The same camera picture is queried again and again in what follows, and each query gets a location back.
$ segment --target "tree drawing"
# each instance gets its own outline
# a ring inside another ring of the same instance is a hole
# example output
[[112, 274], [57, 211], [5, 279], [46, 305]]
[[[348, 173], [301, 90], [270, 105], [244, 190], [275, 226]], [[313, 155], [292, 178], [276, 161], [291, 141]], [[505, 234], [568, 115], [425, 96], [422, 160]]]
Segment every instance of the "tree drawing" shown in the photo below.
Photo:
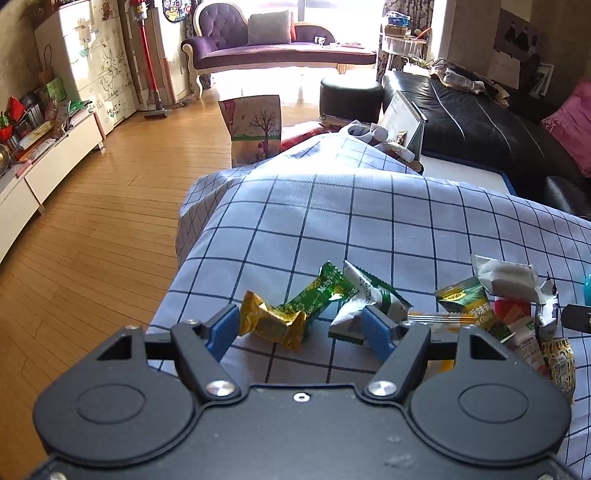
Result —
[[277, 116], [275, 112], [269, 110], [261, 110], [255, 114], [251, 127], [258, 127], [263, 130], [265, 139], [262, 141], [262, 150], [264, 153], [263, 158], [267, 158], [269, 155], [269, 132], [273, 131], [277, 127]]

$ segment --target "purple chaise lounge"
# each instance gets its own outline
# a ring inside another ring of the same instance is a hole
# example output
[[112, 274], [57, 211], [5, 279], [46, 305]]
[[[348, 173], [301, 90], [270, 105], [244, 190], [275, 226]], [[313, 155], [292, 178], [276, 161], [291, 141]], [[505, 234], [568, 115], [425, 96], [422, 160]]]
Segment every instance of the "purple chaise lounge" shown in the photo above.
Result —
[[322, 47], [314, 37], [335, 37], [326, 28], [295, 23], [296, 41], [282, 45], [248, 45], [248, 25], [240, 7], [230, 2], [204, 2], [193, 16], [197, 35], [181, 43], [189, 57], [194, 96], [201, 98], [199, 76], [225, 70], [268, 67], [335, 67], [344, 73], [348, 65], [373, 66], [376, 52], [366, 48]]

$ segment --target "white wall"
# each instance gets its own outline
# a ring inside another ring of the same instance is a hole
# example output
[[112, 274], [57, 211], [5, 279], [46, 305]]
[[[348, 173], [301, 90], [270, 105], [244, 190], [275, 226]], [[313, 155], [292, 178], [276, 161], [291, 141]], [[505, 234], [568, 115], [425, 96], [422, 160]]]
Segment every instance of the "white wall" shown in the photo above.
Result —
[[433, 2], [428, 59], [447, 58], [455, 13], [456, 0], [435, 0]]
[[181, 99], [189, 93], [189, 74], [187, 73], [187, 55], [181, 50], [183, 22], [172, 23], [166, 20], [162, 9], [158, 9], [161, 39], [164, 56], [168, 61], [174, 94]]
[[530, 21], [532, 0], [502, 0], [501, 8]]

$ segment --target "plaid bedsheet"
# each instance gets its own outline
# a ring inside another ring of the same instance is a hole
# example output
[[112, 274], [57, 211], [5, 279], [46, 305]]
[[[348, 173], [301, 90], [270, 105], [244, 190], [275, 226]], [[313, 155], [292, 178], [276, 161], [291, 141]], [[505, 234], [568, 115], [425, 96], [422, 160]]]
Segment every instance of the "plaid bedsheet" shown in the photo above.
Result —
[[[180, 269], [150, 331], [207, 319], [252, 290], [277, 305], [320, 266], [343, 260], [390, 282], [414, 310], [441, 310], [433, 292], [473, 275], [472, 253], [534, 264], [556, 280], [561, 305], [583, 304], [591, 224], [534, 202], [418, 176], [337, 134], [312, 138], [256, 167], [198, 179], [181, 209]], [[354, 382], [379, 368], [370, 349], [327, 337], [338, 305], [313, 325], [299, 353], [256, 335], [237, 338], [222, 365], [250, 382]], [[559, 457], [591, 478], [591, 336], [559, 324], [577, 367], [573, 420]], [[152, 362], [174, 374], [172, 362]]]

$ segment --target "tufted sofa backrest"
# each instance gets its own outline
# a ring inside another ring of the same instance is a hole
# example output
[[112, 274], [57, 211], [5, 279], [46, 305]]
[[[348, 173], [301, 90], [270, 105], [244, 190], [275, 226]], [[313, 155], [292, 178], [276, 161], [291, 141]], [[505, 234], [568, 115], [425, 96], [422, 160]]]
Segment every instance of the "tufted sofa backrest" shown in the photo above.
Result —
[[204, 37], [210, 37], [218, 50], [248, 44], [248, 25], [235, 6], [211, 4], [199, 15], [199, 27]]

